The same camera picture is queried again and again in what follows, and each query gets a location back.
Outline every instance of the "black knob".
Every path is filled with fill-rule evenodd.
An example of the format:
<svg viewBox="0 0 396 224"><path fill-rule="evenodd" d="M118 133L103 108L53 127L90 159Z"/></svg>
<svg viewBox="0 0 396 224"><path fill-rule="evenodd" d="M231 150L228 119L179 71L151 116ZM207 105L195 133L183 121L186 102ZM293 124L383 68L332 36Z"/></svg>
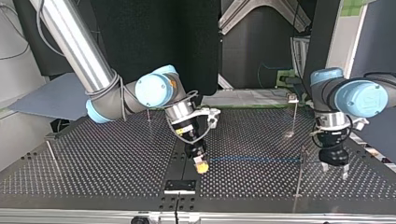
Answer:
<svg viewBox="0 0 396 224"><path fill-rule="evenodd" d="M146 217L134 217L131 220L131 224L149 224L149 219Z"/></svg>

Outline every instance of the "perforated metal table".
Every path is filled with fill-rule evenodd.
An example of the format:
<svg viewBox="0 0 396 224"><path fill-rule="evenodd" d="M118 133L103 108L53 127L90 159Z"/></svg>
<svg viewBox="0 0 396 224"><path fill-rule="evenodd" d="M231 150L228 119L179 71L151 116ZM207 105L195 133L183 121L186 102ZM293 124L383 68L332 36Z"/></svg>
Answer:
<svg viewBox="0 0 396 224"><path fill-rule="evenodd" d="M271 215L272 221L285 221L279 214L371 214L396 221L396 174L352 141L345 143L349 178L342 180L333 167L323 173L308 136L311 115L299 109L295 135L287 137L292 116L290 108L223 109L206 138L205 175L186 160L162 111L150 111L150 121L146 113L107 124L81 119L49 142L53 155L43 145L0 173L0 223L8 220L2 217L22 216L23 222L50 214L102 219L115 211L120 223L138 213L171 222L175 214L218 214L208 220ZM296 197L302 146L309 157ZM196 193L163 194L166 180L178 179L197 180Z"/></svg>

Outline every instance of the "yellow object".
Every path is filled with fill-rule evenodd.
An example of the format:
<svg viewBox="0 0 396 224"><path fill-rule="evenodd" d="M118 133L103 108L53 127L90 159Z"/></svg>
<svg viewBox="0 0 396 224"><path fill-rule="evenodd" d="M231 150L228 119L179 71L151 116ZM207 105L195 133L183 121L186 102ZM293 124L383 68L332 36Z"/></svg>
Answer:
<svg viewBox="0 0 396 224"><path fill-rule="evenodd" d="M200 161L196 163L195 167L197 169L197 173L200 175L206 173L209 170L209 164L207 164L206 161Z"/></svg>
<svg viewBox="0 0 396 224"><path fill-rule="evenodd" d="M177 86L177 84L176 84L176 82L174 80L170 80L169 82L171 83L171 86L173 88L175 88Z"/></svg>
<svg viewBox="0 0 396 224"><path fill-rule="evenodd" d="M177 133L178 135L182 135L182 134L183 134L183 129L177 129L177 130L176 130L176 133Z"/></svg>

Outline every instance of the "white panel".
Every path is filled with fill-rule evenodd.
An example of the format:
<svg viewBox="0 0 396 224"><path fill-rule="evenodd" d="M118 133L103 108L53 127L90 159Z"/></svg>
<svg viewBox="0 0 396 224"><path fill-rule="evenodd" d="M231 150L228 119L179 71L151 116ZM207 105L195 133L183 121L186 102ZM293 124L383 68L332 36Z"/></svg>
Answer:
<svg viewBox="0 0 396 224"><path fill-rule="evenodd" d="M1 2L13 7L12 1L3 0ZM9 23L6 15L18 29L21 29L18 18L10 10L2 8L0 10L0 58L19 54L23 52L27 45L27 42L18 35ZM1 107L4 106L5 102L9 105L17 97L36 90L45 84L30 49L17 58L0 60L0 68Z"/></svg>
<svg viewBox="0 0 396 224"><path fill-rule="evenodd" d="M0 171L42 144L44 136L51 133L51 121L49 118L22 113L0 119Z"/></svg>
<svg viewBox="0 0 396 224"><path fill-rule="evenodd" d="M332 37L327 67L346 68L349 52L359 28L359 16L339 17Z"/></svg>

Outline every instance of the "light blue joint cover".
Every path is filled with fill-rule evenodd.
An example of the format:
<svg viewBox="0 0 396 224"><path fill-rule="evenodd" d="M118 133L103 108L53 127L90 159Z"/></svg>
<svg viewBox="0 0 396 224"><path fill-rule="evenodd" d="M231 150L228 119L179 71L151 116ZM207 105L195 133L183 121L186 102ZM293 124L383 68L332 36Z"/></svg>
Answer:
<svg viewBox="0 0 396 224"><path fill-rule="evenodd" d="M166 105L171 100L174 88L171 80L165 75L167 73L176 73L175 67L166 65L137 80L134 92L140 104L157 107Z"/></svg>
<svg viewBox="0 0 396 224"><path fill-rule="evenodd" d="M95 121L96 123L106 123L109 121L113 121L111 119L107 119L105 117L103 117L102 115L100 115L95 108L93 108L92 105L92 101L88 100L87 103L85 104L85 107L87 108L88 111L88 115L90 116L90 118Z"/></svg>
<svg viewBox="0 0 396 224"><path fill-rule="evenodd" d="M370 118L381 113L388 104L388 93L379 84L368 80L351 81L335 93L335 106L343 113Z"/></svg>
<svg viewBox="0 0 396 224"><path fill-rule="evenodd" d="M311 86L336 77L343 77L343 70L338 67L318 70L311 75Z"/></svg>

